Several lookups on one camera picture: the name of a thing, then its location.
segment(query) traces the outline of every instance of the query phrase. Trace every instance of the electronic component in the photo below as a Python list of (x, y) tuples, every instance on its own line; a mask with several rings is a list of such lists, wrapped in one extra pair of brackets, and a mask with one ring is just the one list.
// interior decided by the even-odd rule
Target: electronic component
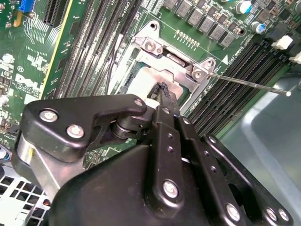
[(211, 17), (213, 17), (213, 15), (215, 14), (215, 12), (217, 11), (217, 8), (216, 7), (214, 7), (214, 6), (212, 6), (210, 9), (209, 9), (209, 11), (208, 11), (208, 16), (211, 16)]
[(301, 13), (301, 0), (297, 1), (295, 4), (295, 11)]
[(199, 9), (196, 8), (191, 14), (191, 16), (189, 17), (187, 22), (193, 26), (197, 26), (203, 15), (204, 14)]
[(4, 87), (0, 87), (0, 96), (4, 95), (6, 92), (6, 89)]
[(252, 10), (251, 1), (241, 0), (238, 3), (236, 3), (236, 5), (235, 5), (235, 11), (238, 14), (246, 14), (246, 13), (251, 12), (251, 10)]
[(276, 15), (277, 13), (279, 12), (279, 9), (277, 7), (274, 7), (272, 10), (271, 10), (271, 14), (274, 16)]
[(273, 7), (276, 5), (276, 2), (274, 2), (273, 0), (271, 0), (270, 2), (269, 2), (269, 4), (266, 6), (266, 9), (267, 10), (271, 10), (271, 9), (273, 9)]
[(70, 28), (70, 31), (69, 31), (69, 34), (72, 34), (72, 35), (76, 35), (79, 31), (79, 24), (80, 24), (80, 21), (74, 21), (71, 25), (71, 28)]
[(168, 8), (169, 10), (173, 10), (176, 3), (177, 3), (177, 0), (166, 0), (166, 1), (164, 1), (163, 6)]
[(21, 0), (19, 10), (23, 13), (29, 13), (32, 11), (34, 0)]
[(282, 20), (287, 20), (288, 17), (290, 16), (290, 11), (288, 11), (286, 8), (282, 10), (282, 12), (279, 14), (279, 18)]
[(229, 29), (229, 31), (233, 32), (236, 27), (237, 27), (237, 23), (232, 22), (230, 24), (230, 26), (228, 27), (228, 29)]
[(270, 13), (267, 10), (263, 10), (257, 17), (257, 20), (260, 22), (265, 22), (270, 17)]
[(257, 34), (262, 34), (265, 31), (266, 27), (264, 24), (255, 21), (251, 24), (251, 29)]
[(57, 27), (60, 25), (67, 0), (49, 0), (44, 16), (44, 23)]
[(188, 1), (184, 0), (180, 6), (178, 7), (177, 11), (175, 12), (179, 17), (186, 17), (187, 13), (189, 12), (192, 4)]
[(67, 62), (67, 57), (64, 57), (63, 59), (60, 59), (60, 62), (57, 65), (56, 71), (61, 70), (63, 67), (65, 67)]
[(6, 95), (1, 95), (0, 96), (0, 107), (7, 104), (8, 101), (9, 101), (9, 98)]
[(12, 124), (12, 126), (7, 130), (7, 133), (16, 136), (19, 131), (19, 125)]
[(225, 29), (219, 24), (217, 24), (213, 31), (209, 34), (209, 37), (215, 41), (218, 41), (218, 39), (221, 37), (224, 31)]
[(290, 36), (285, 35), (285, 36), (281, 37), (281, 39), (272, 43), (272, 47), (274, 47), (276, 49), (284, 50), (289, 47), (289, 45), (292, 43), (292, 41), (293, 41), (293, 39)]
[(225, 20), (227, 19), (227, 16), (226, 15), (224, 15), (224, 14), (222, 14), (221, 16), (220, 16), (220, 18), (218, 19), (218, 23), (219, 24), (224, 24), (224, 22), (225, 22)]
[(208, 33), (211, 27), (213, 26), (213, 24), (214, 24), (213, 19), (209, 17), (205, 17), (205, 19), (201, 22), (201, 26), (199, 27), (199, 30), (204, 33)]
[(4, 78), (4, 80), (3, 80), (3, 85), (9, 86), (9, 85), (10, 85), (10, 82), (11, 82), (11, 79)]
[(197, 3), (197, 7), (199, 9), (202, 9), (205, 4), (206, 4), (205, 0), (199, 0), (198, 3)]

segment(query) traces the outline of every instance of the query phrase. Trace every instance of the white connector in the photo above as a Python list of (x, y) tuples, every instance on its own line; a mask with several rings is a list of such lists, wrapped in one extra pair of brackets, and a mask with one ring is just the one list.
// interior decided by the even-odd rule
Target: white connector
[(297, 63), (297, 64), (301, 64), (301, 52), (298, 53), (297, 55), (295, 56), (292, 56), (290, 58), (288, 58), (290, 61), (294, 62), (294, 63)]
[(272, 43), (272, 47), (274, 47), (276, 49), (284, 50), (284, 49), (287, 49), (292, 42), (293, 42), (293, 39), (290, 36), (285, 35), (278, 41)]

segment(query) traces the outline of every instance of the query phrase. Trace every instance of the dimm slot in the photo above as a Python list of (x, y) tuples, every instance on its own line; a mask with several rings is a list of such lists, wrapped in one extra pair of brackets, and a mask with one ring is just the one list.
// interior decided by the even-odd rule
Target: dimm slot
[[(248, 67), (249, 70), (246, 72), (246, 76), (249, 76), (248, 73), (249, 73), (251, 70), (253, 70), (253, 71), (252, 71), (252, 74), (249, 76), (250, 78), (248, 79), (248, 80), (251, 81), (251, 82), (256, 82), (257, 79), (258, 79), (258, 76), (262, 75), (262, 74), (260, 74), (260, 72), (261, 72), (261, 71), (260, 71), (260, 70), (261, 70), (261, 66), (262, 66), (263, 64), (265, 64), (266, 62), (267, 62), (268, 65), (263, 65), (263, 67), (269, 66), (269, 65), (271, 64), (269, 60), (273, 60), (272, 57), (268, 57), (268, 59), (265, 59), (265, 60), (264, 60), (264, 58), (267, 56), (267, 53), (265, 53), (264, 55), (262, 55), (262, 54), (261, 54), (258, 58), (256, 58), (256, 61), (255, 61), (255, 62), (259, 62), (259, 61), (260, 61), (261, 64), (259, 64), (259, 65), (253, 65), (253, 64), (250, 64), (250, 67)], [(220, 99), (223, 100), (223, 102), (222, 102), (220, 105), (215, 105), (215, 106), (218, 106), (218, 109), (215, 109), (214, 112), (208, 111), (208, 114), (207, 114), (207, 115), (209, 115), (209, 116), (200, 118), (199, 122), (198, 122), (197, 125), (196, 125), (197, 131), (200, 131), (203, 127), (205, 127), (206, 124), (209, 122), (210, 118), (212, 118), (212, 117), (214, 116), (215, 113), (219, 114), (219, 113), (223, 112), (223, 109), (225, 108), (225, 107), (223, 106), (224, 104), (230, 105), (231, 103), (235, 103), (235, 98), (236, 98), (235, 95), (238, 94), (238, 92), (239, 92), (241, 89), (244, 90), (244, 88), (247, 88), (247, 87), (242, 86), (242, 85), (240, 85), (240, 84), (235, 84), (235, 83), (234, 83), (234, 85), (235, 85), (235, 89), (227, 90), (227, 92), (226, 92), (226, 93), (227, 93), (227, 98), (226, 98), (226, 100), (223, 100), (223, 99), (225, 98), (225, 95), (220, 97)]]
[[(252, 76), (250, 75), (251, 70), (254, 70), (258, 63), (267, 56), (267, 53), (262, 53), (261, 51), (257, 51), (252, 58), (245, 61), (245, 64), (248, 64), (248, 67), (245, 67), (243, 64), (241, 67), (238, 68), (239, 79), (245, 81), (252, 81)], [(226, 90), (220, 92), (218, 98), (216, 98), (213, 102), (211, 102), (211, 106), (214, 108), (214, 112), (206, 111), (205, 115), (199, 117), (195, 122), (195, 126), (198, 129), (201, 129), (202, 126), (209, 120), (211, 117), (214, 116), (215, 112), (218, 112), (220, 107), (228, 100), (228, 98), (232, 95), (232, 93), (239, 87), (240, 85), (234, 82), (230, 82), (229, 86)]]
[[(282, 65), (279, 64), (277, 59), (270, 56), (261, 60), (260, 65), (257, 67), (257, 70), (252, 71), (251, 81), (259, 84), (266, 84), (280, 70)], [(257, 92), (259, 92), (259, 90), (239, 85), (239, 87), (235, 90), (235, 93), (231, 94), (233, 95), (231, 101), (226, 102), (226, 105), (218, 112), (219, 114), (214, 117), (214, 122), (218, 122), (218, 127), (221, 127), (221, 125), (224, 124), (222, 121), (229, 117), (229, 111), (234, 111), (233, 108), (235, 105), (238, 104), (239, 107), (243, 108), (248, 103), (246, 98), (250, 95), (256, 95)], [(203, 135), (207, 132), (212, 133), (212, 129), (217, 126), (217, 123), (214, 122), (211, 120), (205, 121), (204, 124), (202, 124), (203, 128), (198, 128), (199, 135)]]
[[(124, 41), (124, 39), (127, 37), (127, 33), (131, 27), (131, 24), (133, 23), (135, 16), (140, 8), (140, 6), (142, 5), (143, 0), (135, 0), (133, 7), (131, 8), (129, 14), (129, 18), (126, 19), (125, 24), (122, 26), (122, 29), (120, 31), (120, 34), (123, 35), (123, 39), (121, 40), (120, 43), (122, 43)], [(110, 52), (108, 54), (108, 57), (106, 59), (106, 61), (109, 60), (109, 57), (112, 56), (112, 51), (114, 50), (114, 48), (110, 49)], [(92, 89), (92, 95), (95, 96), (98, 93), (98, 90), (100, 89), (100, 86), (102, 85), (102, 83), (104, 82), (104, 78), (108, 73), (108, 68), (106, 68), (106, 70), (104, 69), (104, 67), (101, 68), (100, 70), (100, 75)]]
[[(74, 74), (72, 75), (74, 79), (71, 82), (70, 89), (67, 93), (68, 97), (73, 97), (76, 96), (77, 94), (74, 93), (75, 87), (77, 86), (80, 78), (86, 78), (86, 73), (85, 70), (86, 68), (89, 68), (89, 64), (92, 59), (87, 58), (87, 54), (90, 53), (90, 51), (93, 51), (91, 49), (91, 44), (93, 41), (95, 41), (95, 38), (101, 41), (101, 38), (104, 36), (105, 32), (100, 33), (100, 37), (96, 37), (97, 33), (100, 31), (100, 29), (105, 30), (106, 29), (106, 24), (105, 22), (107, 21), (107, 18), (105, 19), (105, 14), (110, 6), (109, 0), (102, 1), (101, 7), (98, 9), (96, 17), (93, 20), (93, 24), (96, 26), (93, 26), (93, 28), (90, 31), (89, 38), (87, 42), (85, 43), (85, 48), (82, 50), (79, 58), (79, 62), (76, 65), (76, 69), (74, 70)], [(114, 10), (118, 1), (114, 1), (112, 4), (112, 7)]]
[[(261, 81), (262, 84), (267, 84), (275, 75), (276, 73), (283, 67), (283, 65), (276, 65), (274, 70), (269, 74), (269, 76), (265, 77), (263, 81)], [(232, 119), (233, 116), (237, 115), (248, 103), (252, 100), (252, 98), (259, 92), (257, 89), (253, 88), (247, 88), (248, 90), (244, 93), (244, 95), (230, 108), (229, 114), (224, 114), (221, 119), (218, 119), (218, 124), (216, 124), (212, 128), (208, 128), (206, 130), (203, 130), (199, 135), (205, 134), (205, 133), (212, 133), (212, 134), (218, 134), (224, 126), (226, 126)]]
[(101, 0), (93, 0), (89, 2), (89, 5), (87, 7), (86, 15), (84, 16), (84, 20), (82, 23), (82, 26), (79, 30), (79, 34), (77, 36), (77, 39), (75, 41), (76, 45), (75, 47), (72, 48), (70, 57), (69, 57), (69, 62), (67, 66), (64, 68), (61, 80), (60, 80), (60, 85), (55, 91), (55, 97), (56, 98), (61, 98), (61, 97), (67, 97), (66, 93), (69, 90), (70, 87), (70, 82), (73, 80), (73, 75), (74, 71), (76, 69), (76, 65), (79, 61), (80, 54), (78, 51), (81, 51), (83, 48), (83, 43), (86, 43), (88, 36), (91, 32), (91, 25), (95, 16), (95, 10), (94, 10), (94, 5), (95, 2), (98, 2), (98, 7), (100, 7), (100, 2)]
[(89, 64), (89, 66), (88, 66), (86, 76), (85, 76), (82, 84), (80, 85), (80, 89), (77, 93), (78, 97), (82, 96), (83, 92), (87, 89), (87, 86), (90, 83), (91, 78), (93, 77), (94, 69), (98, 64), (100, 56), (103, 53), (104, 49), (107, 47), (109, 40), (111, 39), (111, 37), (113, 35), (113, 32), (117, 29), (117, 27), (120, 23), (120, 20), (122, 19), (122, 13), (123, 13), (124, 7), (126, 6), (126, 3), (127, 3), (127, 1), (121, 1), (120, 3), (118, 2), (117, 9), (114, 8), (114, 10), (111, 12), (110, 21), (104, 32), (105, 35), (102, 36), (102, 39), (99, 42), (97, 51), (94, 53), (93, 60), (91, 61), (92, 63)]
[[(263, 84), (267, 84), (275, 75), (277, 72), (279, 72), (279, 70), (283, 67), (283, 65), (277, 65), (276, 68), (274, 69), (274, 71), (272, 73), (270, 73), (270, 76), (266, 77), (265, 80), (262, 82)], [(221, 119), (220, 123), (218, 123), (215, 127), (213, 127), (212, 129), (210, 129), (210, 133), (212, 134), (218, 134), (224, 126), (226, 126), (232, 119), (233, 116), (239, 114), (239, 112), (244, 108), (243, 105), (245, 105), (245, 103), (248, 103), (249, 101), (252, 100), (252, 98), (259, 92), (259, 90), (257, 89), (252, 89), (251, 92), (248, 92), (247, 94), (244, 94), (244, 96), (241, 98), (244, 100), (244, 102), (242, 101), (238, 101), (236, 103), (235, 106), (233, 106), (231, 108), (231, 113), (224, 115), (223, 118)]]
[[(246, 58), (249, 58), (258, 48), (259, 47), (256, 46), (254, 43), (248, 44), (245, 50), (238, 56), (236, 62), (231, 64), (224, 74), (229, 74), (231, 77), (231, 74), (233, 74), (236, 71), (239, 65), (243, 63)], [(194, 122), (197, 118), (199, 118), (199, 116), (202, 115), (203, 112), (206, 110), (207, 104), (214, 98), (216, 98), (218, 96), (218, 93), (220, 93), (224, 88), (226, 88), (229, 83), (230, 82), (228, 81), (217, 80), (215, 82), (215, 85), (208, 92), (208, 94), (203, 98), (203, 100), (198, 104), (198, 106), (188, 115), (189, 119), (192, 122)]]

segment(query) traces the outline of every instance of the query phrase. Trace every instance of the green circuit board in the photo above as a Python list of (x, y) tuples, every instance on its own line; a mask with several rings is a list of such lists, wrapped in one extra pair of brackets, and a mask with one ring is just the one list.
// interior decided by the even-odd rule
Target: green circuit board
[[(180, 51), (183, 55), (191, 59), (192, 62), (199, 63), (208, 57), (216, 60), (216, 68), (214, 73), (223, 74), (233, 61), (240, 56), (250, 39), (255, 35), (251, 29), (254, 21), (265, 23), (267, 31), (277, 24), (283, 25), (287, 31), (300, 40), (299, 25), (301, 19), (295, 12), (295, 3), (290, 0), (254, 0), (253, 8), (248, 14), (237, 14), (235, 5), (237, 1), (221, 2), (219, 0), (204, 1), (202, 0), (186, 1), (190, 5), (190, 9), (185, 15), (179, 16), (179, 7), (184, 0), (175, 1), (175, 6), (167, 8), (164, 0), (144, 0), (141, 7), (135, 13), (135, 17), (131, 22), (128, 32), (125, 35), (121, 47), (118, 49), (118, 60), (121, 60), (128, 46), (135, 36), (149, 21), (155, 20), (160, 24), (159, 37), (173, 48)], [(103, 16), (103, 20), (98, 26), (101, 28), (98, 36), (91, 40), (88, 50), (91, 53), (97, 53), (97, 58), (89, 58), (87, 55), (85, 62), (97, 60), (94, 67), (90, 70), (91, 77), (85, 81), (85, 73), (88, 69), (82, 69), (82, 73), (77, 77), (71, 77), (70, 73), (66, 73), (66, 67), (70, 64), (72, 51), (79, 46), (83, 48), (85, 43), (80, 43), (81, 32), (88, 34), (95, 25), (92, 18), (96, 16), (97, 9), (101, 4), (108, 3), (107, 9)], [(48, 1), (35, 1), (33, 10), (27, 13), (20, 13), (17, 1), (0, 0), (5, 3), (5, 10), (0, 10), (0, 76), (6, 78), (5, 82), (0, 84), (1, 94), (5, 94), (9, 98), (1, 110), (1, 127), (0, 142), (5, 145), (12, 146), (16, 138), (16, 128), (20, 123), (24, 106), (34, 100), (60, 98), (60, 97), (76, 97), (89, 95), (102, 95), (106, 84), (106, 77), (102, 76), (108, 67), (108, 54), (113, 49), (114, 40), (122, 28), (124, 21), (119, 21), (112, 34), (110, 40), (102, 52), (98, 53), (95, 45), (101, 43), (99, 37), (105, 33), (105, 27), (109, 26), (109, 22), (114, 15), (114, 10), (118, 8), (118, 4), (122, 1), (101, 1), (101, 0), (70, 0), (64, 7), (63, 18), (56, 27), (45, 23), (45, 12), (48, 8)], [(129, 14), (127, 7), (134, 5), (136, 1), (124, 1), (124, 14)], [(267, 7), (274, 2), (271, 9)], [(228, 47), (222, 45), (220, 41), (215, 40), (214, 36), (210, 37), (210, 33), (201, 32), (199, 26), (188, 23), (188, 20), (194, 10), (200, 10), (206, 17), (214, 20), (218, 24), (218, 20), (223, 16), (224, 21), (219, 25), (224, 32), (231, 34), (234, 39)], [(284, 15), (283, 11), (288, 11), (288, 15)], [(128, 66), (133, 62), (135, 56), (128, 59)], [(271, 80), (272, 85), (277, 78), (283, 74), (288, 67), (283, 67), (280, 73)], [(76, 81), (68, 86), (71, 80)], [(94, 85), (100, 81), (98, 89), (94, 92)], [(126, 78), (121, 77), (114, 84), (114, 93), (122, 93)], [(257, 95), (250, 104), (263, 94)], [(194, 109), (199, 99), (195, 99), (191, 108), (186, 114)], [(115, 153), (133, 145), (110, 146), (98, 150), (101, 160), (111, 157)]]

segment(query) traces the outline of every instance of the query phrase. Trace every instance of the black plastic arm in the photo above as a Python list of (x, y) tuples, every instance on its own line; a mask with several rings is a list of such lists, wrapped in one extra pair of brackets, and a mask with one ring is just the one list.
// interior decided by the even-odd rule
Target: black plastic arm
[[(58, 119), (54, 122), (42, 120), (39, 114), (44, 110), (55, 112)], [(35, 101), (24, 109), (21, 133), (28, 142), (51, 156), (74, 162), (86, 151), (103, 145), (102, 138), (112, 121), (145, 112), (145, 103), (132, 94)], [(84, 136), (70, 137), (66, 132), (70, 125), (82, 127)]]

